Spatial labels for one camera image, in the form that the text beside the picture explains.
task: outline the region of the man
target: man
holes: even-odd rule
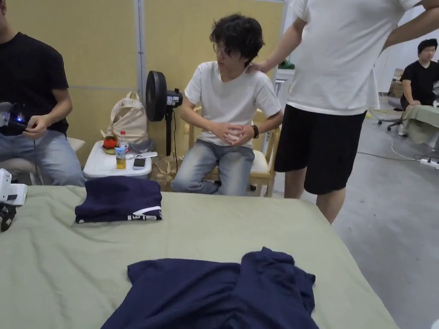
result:
[[[217,61],[198,66],[180,108],[181,118],[203,132],[171,187],[175,192],[243,196],[255,158],[252,139],[278,127],[282,110],[270,79],[262,72],[245,73],[264,45],[255,19],[224,17],[214,24],[210,40]],[[197,104],[201,114],[194,111]],[[259,126],[252,125],[257,108],[268,118]],[[216,166],[221,187],[204,180]]]
[[[35,162],[55,185],[84,185],[84,177],[66,132],[72,101],[62,56],[50,46],[16,33],[0,0],[0,102],[19,104],[29,116],[25,132],[0,128],[0,162]]]
[[[330,223],[345,200],[366,111],[379,108],[375,61],[384,48],[439,27],[439,0],[424,0],[426,11],[396,28],[418,2],[294,0],[297,19],[253,68],[268,72],[301,44],[275,169],[286,172],[286,198],[316,194]]]
[[[433,105],[436,95],[433,92],[435,82],[439,80],[439,64],[433,62],[438,47],[436,39],[422,41],[417,47],[419,59],[407,66],[401,82],[404,94],[401,96],[401,106],[405,111],[411,105]],[[407,136],[404,124],[399,126],[399,135]]]

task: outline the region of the white t-shirt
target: white t-shirt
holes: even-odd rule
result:
[[[266,117],[281,111],[273,84],[264,73],[244,72],[235,80],[223,82],[219,71],[217,62],[199,65],[184,91],[192,104],[201,103],[204,118],[218,123],[250,125],[258,108]],[[203,131],[199,139],[230,146],[208,131]],[[253,148],[253,143],[243,146]]]
[[[293,0],[307,22],[287,104],[356,115],[378,109],[374,64],[404,13],[420,0]]]

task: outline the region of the beige wall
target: beige wall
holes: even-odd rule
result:
[[[145,0],[147,71],[162,71],[169,89],[184,89],[198,64],[215,59],[213,20],[235,12],[260,21],[265,58],[278,42],[282,10],[281,3],[254,0]],[[137,90],[133,1],[13,0],[7,17],[16,30],[63,55],[74,105],[68,135],[86,141],[79,153],[84,165],[114,104],[127,89]],[[164,123],[151,123],[149,133],[164,153]],[[186,140],[177,110],[177,153],[187,150]]]
[[[7,18],[16,30],[48,43],[65,63],[73,112],[68,135],[86,141],[84,165],[102,138],[114,104],[137,90],[133,1],[13,0]]]

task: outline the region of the beige tote bag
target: beige tote bag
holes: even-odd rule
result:
[[[113,132],[120,137],[121,131],[125,131],[125,139],[129,143],[141,143],[148,139],[148,119],[139,95],[129,93],[121,99],[111,112],[110,127],[107,134]]]

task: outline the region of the camera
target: camera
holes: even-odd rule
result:
[[[25,131],[29,122],[25,114],[26,108],[24,105],[9,102],[0,103],[0,127],[7,126],[17,132]]]

